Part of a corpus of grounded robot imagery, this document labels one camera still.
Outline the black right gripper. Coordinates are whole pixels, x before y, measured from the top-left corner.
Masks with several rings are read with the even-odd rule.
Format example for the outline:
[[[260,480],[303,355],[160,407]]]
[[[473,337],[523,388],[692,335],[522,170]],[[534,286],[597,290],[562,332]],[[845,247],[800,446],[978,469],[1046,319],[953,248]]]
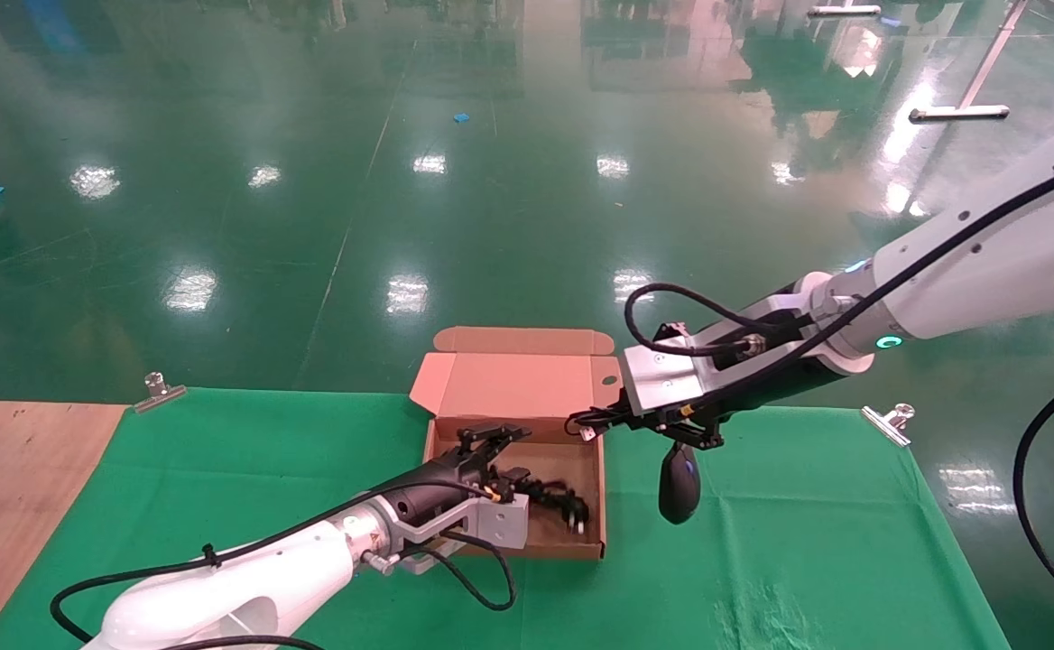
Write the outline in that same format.
[[[682,421],[653,417],[650,429],[697,450],[724,447],[721,425],[738,412],[778,402],[812,388],[865,373],[868,351],[850,347],[837,330],[823,332],[856,304],[854,296],[827,289],[781,289],[742,310],[757,328],[729,320],[706,329],[706,344],[720,349],[706,361],[706,416]]]

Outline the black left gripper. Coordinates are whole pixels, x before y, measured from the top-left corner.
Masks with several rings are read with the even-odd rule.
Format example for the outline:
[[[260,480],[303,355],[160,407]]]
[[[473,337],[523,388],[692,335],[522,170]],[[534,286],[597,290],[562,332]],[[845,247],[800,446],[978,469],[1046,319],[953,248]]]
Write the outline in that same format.
[[[489,481],[493,493],[518,493],[527,488],[532,473],[527,468],[499,469],[490,466],[510,444],[526,440],[530,428],[519,424],[481,424],[458,429],[457,456],[440,456],[380,485],[401,521],[421,526],[452,507],[477,497],[475,488]]]

